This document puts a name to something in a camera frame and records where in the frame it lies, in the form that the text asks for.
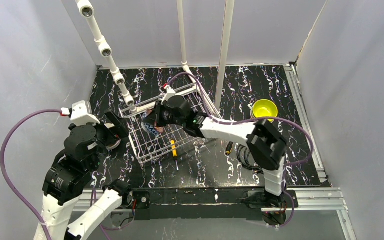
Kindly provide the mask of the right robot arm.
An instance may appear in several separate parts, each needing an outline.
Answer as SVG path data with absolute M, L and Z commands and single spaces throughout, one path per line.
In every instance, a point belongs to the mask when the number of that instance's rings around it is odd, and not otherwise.
M 276 197 L 283 193 L 286 186 L 283 167 L 287 143 L 269 120 L 223 121 L 194 110 L 187 100 L 176 95 L 165 101 L 157 101 L 141 125 L 147 132 L 156 134 L 158 128 L 176 125 L 191 137 L 220 139 L 242 145 L 262 169 L 265 191 Z

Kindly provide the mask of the white bowl brown rim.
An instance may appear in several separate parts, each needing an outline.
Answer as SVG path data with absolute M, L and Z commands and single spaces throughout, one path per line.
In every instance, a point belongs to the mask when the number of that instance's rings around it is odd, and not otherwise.
M 112 135 L 107 141 L 106 149 L 109 151 L 114 150 L 120 145 L 121 138 L 115 133 L 115 125 L 113 123 L 105 123 L 104 126 Z

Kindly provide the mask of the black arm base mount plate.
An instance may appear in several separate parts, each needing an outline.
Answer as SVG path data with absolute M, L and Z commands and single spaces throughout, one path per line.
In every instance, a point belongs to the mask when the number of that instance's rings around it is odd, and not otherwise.
M 246 219 L 283 223 L 298 208 L 297 194 L 266 197 L 263 187 L 135 188 L 116 213 L 137 221 L 160 219 Z

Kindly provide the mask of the red patterned blue bowl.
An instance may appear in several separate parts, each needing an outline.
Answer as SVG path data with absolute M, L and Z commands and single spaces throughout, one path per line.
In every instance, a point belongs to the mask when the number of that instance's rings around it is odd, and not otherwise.
M 149 134 L 160 136 L 164 133 L 164 128 L 156 125 L 156 118 L 154 116 L 146 116 L 142 122 L 141 127 Z

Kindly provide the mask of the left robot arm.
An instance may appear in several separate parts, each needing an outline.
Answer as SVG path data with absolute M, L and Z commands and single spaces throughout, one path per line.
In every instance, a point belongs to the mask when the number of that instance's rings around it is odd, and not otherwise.
M 69 127 L 64 149 L 57 155 L 43 184 L 41 217 L 35 240 L 86 240 L 102 221 L 120 207 L 131 194 L 130 184 L 116 179 L 104 187 L 99 198 L 81 217 L 70 223 L 75 205 L 84 188 L 99 168 L 99 152 L 114 146 L 128 136 L 127 121 L 108 110 L 106 117 L 113 124 L 108 128 L 99 120 Z

